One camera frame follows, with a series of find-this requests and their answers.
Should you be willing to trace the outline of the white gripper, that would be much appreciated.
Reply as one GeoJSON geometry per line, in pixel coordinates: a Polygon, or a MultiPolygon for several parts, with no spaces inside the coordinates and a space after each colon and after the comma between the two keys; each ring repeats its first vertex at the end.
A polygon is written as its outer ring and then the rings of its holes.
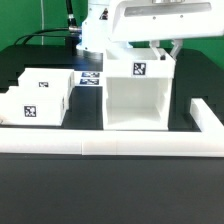
{"type": "Polygon", "coordinates": [[[150,41],[158,60],[159,40],[171,40],[176,59],[187,38],[224,35],[224,0],[111,0],[108,37],[111,41],[150,41]]]}

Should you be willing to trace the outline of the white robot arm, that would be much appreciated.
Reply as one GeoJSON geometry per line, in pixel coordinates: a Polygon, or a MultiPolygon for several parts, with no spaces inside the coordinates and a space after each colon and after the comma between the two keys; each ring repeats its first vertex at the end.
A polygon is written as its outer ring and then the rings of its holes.
{"type": "Polygon", "coordinates": [[[185,39],[214,36],[224,36],[224,0],[88,0],[80,48],[170,40],[176,56],[185,39]]]}

